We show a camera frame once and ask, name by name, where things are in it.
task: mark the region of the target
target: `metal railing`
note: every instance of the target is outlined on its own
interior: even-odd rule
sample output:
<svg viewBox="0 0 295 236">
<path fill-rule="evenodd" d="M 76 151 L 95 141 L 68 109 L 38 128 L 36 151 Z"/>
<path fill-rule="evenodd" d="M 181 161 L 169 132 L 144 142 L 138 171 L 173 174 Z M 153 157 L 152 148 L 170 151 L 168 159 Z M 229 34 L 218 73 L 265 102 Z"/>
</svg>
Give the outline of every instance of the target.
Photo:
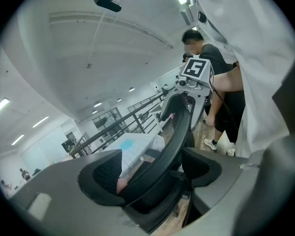
<svg viewBox="0 0 295 236">
<path fill-rule="evenodd" d="M 155 96 L 156 96 L 156 94 L 153 95 L 153 96 L 151 96 L 151 97 L 149 97 L 149 98 L 146 98 L 146 99 L 144 99 L 144 100 L 142 100 L 142 101 L 140 101 L 140 102 L 138 102 L 138 103 L 136 103 L 136 104 L 134 104 L 134 105 L 132 105 L 132 106 L 130 106 L 130 107 L 128 107 L 129 112 L 131 113 L 132 111 L 135 111 L 135 110 L 138 109 L 139 107 L 143 106 L 143 105 L 146 104 L 147 102 L 149 102 L 149 101 L 151 101 L 152 99 L 154 99 Z"/>
<path fill-rule="evenodd" d="M 76 158 L 76 155 L 79 154 L 80 156 L 85 156 L 87 153 L 85 151 L 85 148 L 89 148 L 91 150 L 90 144 L 95 142 L 97 139 L 100 139 L 102 135 L 106 134 L 109 130 L 115 128 L 116 126 L 119 126 L 120 123 L 124 122 L 125 120 L 133 117 L 134 121 L 132 121 L 130 124 L 128 124 L 125 128 L 119 130 L 116 134 L 114 134 L 109 140 L 105 141 L 101 146 L 99 146 L 97 149 L 95 149 L 94 151 L 91 151 L 91 153 L 95 153 L 98 150 L 100 150 L 101 148 L 103 148 L 106 144 L 108 144 L 110 141 L 114 140 L 116 137 L 120 137 L 120 134 L 124 134 L 125 130 L 128 129 L 128 127 L 130 127 L 131 125 L 133 125 L 134 123 L 137 123 L 137 126 L 131 130 L 131 132 L 129 133 L 144 133 L 146 134 L 146 130 L 147 128 L 153 123 L 155 122 L 155 119 L 153 119 L 150 123 L 148 123 L 148 125 L 146 127 L 143 127 L 142 125 L 152 116 L 149 116 L 147 119 L 143 120 L 140 122 L 140 117 L 138 118 L 136 116 L 136 113 L 139 112 L 140 110 L 146 108 L 147 106 L 150 106 L 151 104 L 153 105 L 151 108 L 149 108 L 148 110 L 146 110 L 142 116 L 144 116 L 146 113 L 150 112 L 153 108 L 157 107 L 162 101 L 163 99 L 161 98 L 161 96 L 163 96 L 164 94 L 160 94 L 155 98 L 152 98 L 150 101 L 146 102 L 145 104 L 143 104 L 141 107 L 135 109 L 134 111 L 130 112 L 129 114 L 127 114 L 126 116 L 122 117 L 121 119 L 117 120 L 116 122 L 114 122 L 112 125 L 110 125 L 109 127 L 103 129 L 102 131 L 98 132 L 96 135 L 92 136 L 91 138 L 88 138 L 85 140 L 86 135 L 84 134 L 80 140 L 77 142 L 77 144 L 74 146 L 74 148 L 70 151 L 69 155 L 71 155 L 73 158 Z"/>
</svg>

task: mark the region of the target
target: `wooden floor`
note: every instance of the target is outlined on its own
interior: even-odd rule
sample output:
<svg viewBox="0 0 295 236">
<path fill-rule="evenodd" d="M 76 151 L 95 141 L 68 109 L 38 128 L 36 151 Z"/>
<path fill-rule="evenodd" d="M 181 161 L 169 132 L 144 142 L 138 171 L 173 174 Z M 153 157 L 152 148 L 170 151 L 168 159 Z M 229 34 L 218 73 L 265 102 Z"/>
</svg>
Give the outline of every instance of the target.
<svg viewBox="0 0 295 236">
<path fill-rule="evenodd" d="M 214 138 L 214 127 L 207 126 L 206 124 L 203 123 L 203 119 L 206 118 L 206 115 L 203 114 L 201 117 L 198 126 L 193 130 L 193 135 L 195 138 L 195 148 L 202 149 L 202 150 L 207 150 L 211 151 L 214 153 L 214 151 L 206 146 L 204 144 L 204 139 L 213 139 Z M 166 124 L 166 126 L 163 128 L 164 132 L 159 134 L 162 136 L 165 140 L 165 144 L 167 144 L 173 133 L 174 133 L 174 128 L 172 125 L 171 120 L 169 123 Z M 217 150 L 216 153 L 220 154 L 226 154 L 226 150 L 229 148 L 234 148 L 235 145 L 233 143 L 230 143 L 228 140 L 228 137 L 226 133 L 224 132 L 222 137 L 217 143 Z M 178 207 L 179 207 L 179 216 L 176 218 L 174 217 L 173 214 L 171 214 L 167 220 L 151 235 L 153 236 L 169 236 L 172 235 L 173 233 L 179 231 L 182 227 L 183 220 L 186 216 L 187 210 L 189 206 L 189 200 L 184 200 L 181 199 Z"/>
</svg>

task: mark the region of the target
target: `white lab coat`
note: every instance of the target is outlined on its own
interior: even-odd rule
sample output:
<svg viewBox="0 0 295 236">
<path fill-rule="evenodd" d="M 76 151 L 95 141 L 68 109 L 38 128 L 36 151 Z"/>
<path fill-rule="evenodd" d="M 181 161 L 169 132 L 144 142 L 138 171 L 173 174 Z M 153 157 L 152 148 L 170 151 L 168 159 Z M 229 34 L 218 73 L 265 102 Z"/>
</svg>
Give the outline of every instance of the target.
<svg viewBox="0 0 295 236">
<path fill-rule="evenodd" d="M 295 33 L 272 0 L 198 0 L 208 23 L 200 27 L 227 63 L 238 60 L 246 108 L 236 143 L 236 155 L 249 157 L 289 131 L 272 100 L 295 61 Z"/>
</svg>

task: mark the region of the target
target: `blue object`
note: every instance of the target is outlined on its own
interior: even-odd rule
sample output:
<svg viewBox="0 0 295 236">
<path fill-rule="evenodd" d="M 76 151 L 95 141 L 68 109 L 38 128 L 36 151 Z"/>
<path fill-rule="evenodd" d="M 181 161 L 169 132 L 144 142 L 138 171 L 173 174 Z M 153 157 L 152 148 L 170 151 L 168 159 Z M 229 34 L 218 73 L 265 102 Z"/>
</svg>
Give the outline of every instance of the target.
<svg viewBox="0 0 295 236">
<path fill-rule="evenodd" d="M 124 140 L 122 144 L 120 144 L 119 148 L 122 150 L 122 151 L 125 151 L 127 149 L 130 149 L 132 147 L 132 144 L 133 144 L 133 141 L 132 140 Z"/>
</svg>

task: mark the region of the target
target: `cable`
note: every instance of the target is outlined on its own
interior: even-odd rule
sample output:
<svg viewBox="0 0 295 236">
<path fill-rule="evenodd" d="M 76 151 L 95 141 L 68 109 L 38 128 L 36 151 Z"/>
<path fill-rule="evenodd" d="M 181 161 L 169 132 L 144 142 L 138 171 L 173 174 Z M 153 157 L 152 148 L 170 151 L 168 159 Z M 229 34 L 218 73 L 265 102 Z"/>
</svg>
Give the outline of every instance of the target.
<svg viewBox="0 0 295 236">
<path fill-rule="evenodd" d="M 224 100 L 222 99 L 222 97 L 218 94 L 218 92 L 216 91 L 215 87 L 213 87 L 213 91 L 217 94 L 217 96 L 218 96 L 218 97 L 220 98 L 220 100 L 223 102 L 223 105 L 224 105 L 224 107 L 225 107 L 225 109 L 226 109 L 226 112 L 228 113 L 228 115 L 230 116 L 230 118 L 231 118 L 231 120 L 232 120 L 232 124 L 233 124 L 234 128 L 238 131 L 238 127 L 237 127 L 237 125 L 236 125 L 236 122 L 235 122 L 235 120 L 234 120 L 234 118 L 233 118 L 233 116 L 232 116 L 232 114 L 231 114 L 231 111 L 230 111 L 229 108 L 227 107 L 225 101 L 224 101 Z"/>
</svg>

